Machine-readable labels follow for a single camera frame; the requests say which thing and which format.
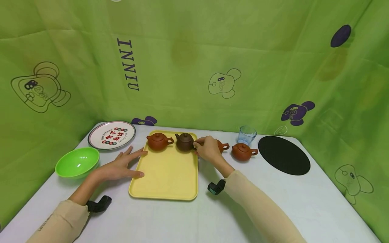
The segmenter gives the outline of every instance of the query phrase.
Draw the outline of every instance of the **clay teapot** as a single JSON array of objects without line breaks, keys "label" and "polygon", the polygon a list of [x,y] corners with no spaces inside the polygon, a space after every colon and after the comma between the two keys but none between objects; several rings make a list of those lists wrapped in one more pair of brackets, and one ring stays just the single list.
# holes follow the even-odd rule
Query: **clay teapot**
[{"label": "clay teapot", "polygon": [[230,145],[228,143],[221,143],[219,140],[217,140],[217,146],[219,147],[220,153],[223,153],[224,150],[230,148]]},{"label": "clay teapot", "polygon": [[257,149],[250,149],[250,147],[244,143],[237,143],[232,146],[232,156],[234,156],[234,158],[239,161],[247,161],[251,158],[251,156],[257,154]]},{"label": "clay teapot", "polygon": [[149,148],[154,151],[164,150],[167,145],[174,143],[173,138],[168,138],[163,133],[154,133],[153,135],[147,136],[146,138],[149,141]]},{"label": "clay teapot", "polygon": [[193,138],[189,133],[182,133],[181,135],[175,134],[177,137],[177,148],[182,152],[195,150],[193,146]]}]

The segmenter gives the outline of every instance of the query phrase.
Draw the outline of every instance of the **yellow tray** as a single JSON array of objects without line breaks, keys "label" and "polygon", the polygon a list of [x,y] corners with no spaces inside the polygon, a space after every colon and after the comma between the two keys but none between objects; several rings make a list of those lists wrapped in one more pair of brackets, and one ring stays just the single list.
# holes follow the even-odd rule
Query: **yellow tray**
[{"label": "yellow tray", "polygon": [[133,178],[128,192],[135,198],[154,198],[190,201],[198,193],[197,155],[193,151],[181,152],[176,147],[174,131],[155,130],[150,133],[163,133],[173,138],[174,143],[160,152],[151,150],[146,143],[144,151],[149,153],[139,160],[137,170],[145,173],[143,178]]}]

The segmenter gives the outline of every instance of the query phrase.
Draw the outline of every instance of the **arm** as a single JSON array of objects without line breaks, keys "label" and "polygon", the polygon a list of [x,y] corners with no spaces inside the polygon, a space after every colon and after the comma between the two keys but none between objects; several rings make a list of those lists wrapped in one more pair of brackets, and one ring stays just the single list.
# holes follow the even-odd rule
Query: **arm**
[{"label": "arm", "polygon": [[58,207],[42,226],[31,236],[27,243],[71,243],[80,234],[89,217],[88,202],[94,191],[106,180],[124,177],[143,177],[140,171],[127,169],[128,163],[147,152],[143,148],[131,154],[132,146],[121,152],[117,158],[91,172],[68,200]]},{"label": "arm", "polygon": [[224,190],[243,207],[258,231],[271,243],[306,243],[300,232],[263,191],[236,171],[221,156],[217,141],[212,137],[198,139],[194,144],[197,153],[211,162],[226,181]]}]

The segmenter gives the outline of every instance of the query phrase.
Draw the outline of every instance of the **black round mat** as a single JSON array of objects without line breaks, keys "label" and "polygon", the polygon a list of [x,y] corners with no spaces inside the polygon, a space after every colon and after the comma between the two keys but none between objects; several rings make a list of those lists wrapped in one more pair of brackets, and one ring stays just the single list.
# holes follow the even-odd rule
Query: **black round mat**
[{"label": "black round mat", "polygon": [[266,136],[259,140],[262,157],[277,170],[289,175],[304,175],[311,168],[305,153],[286,139]]}]

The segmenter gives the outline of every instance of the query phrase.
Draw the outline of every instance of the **teapot lid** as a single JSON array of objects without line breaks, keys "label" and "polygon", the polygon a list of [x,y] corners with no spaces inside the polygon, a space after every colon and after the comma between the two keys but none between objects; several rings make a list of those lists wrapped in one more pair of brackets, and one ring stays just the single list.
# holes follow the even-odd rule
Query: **teapot lid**
[{"label": "teapot lid", "polygon": [[238,149],[239,149],[240,151],[242,151],[242,152],[247,153],[247,152],[250,151],[250,147],[247,146],[247,145],[245,145],[244,143],[238,143],[237,146],[238,146]]},{"label": "teapot lid", "polygon": [[183,133],[180,135],[180,140],[185,143],[193,141],[193,138],[189,133]]},{"label": "teapot lid", "polygon": [[153,135],[151,135],[151,139],[153,141],[159,142],[159,141],[163,140],[163,136],[162,135],[163,134],[161,134],[161,133],[154,133]]}]

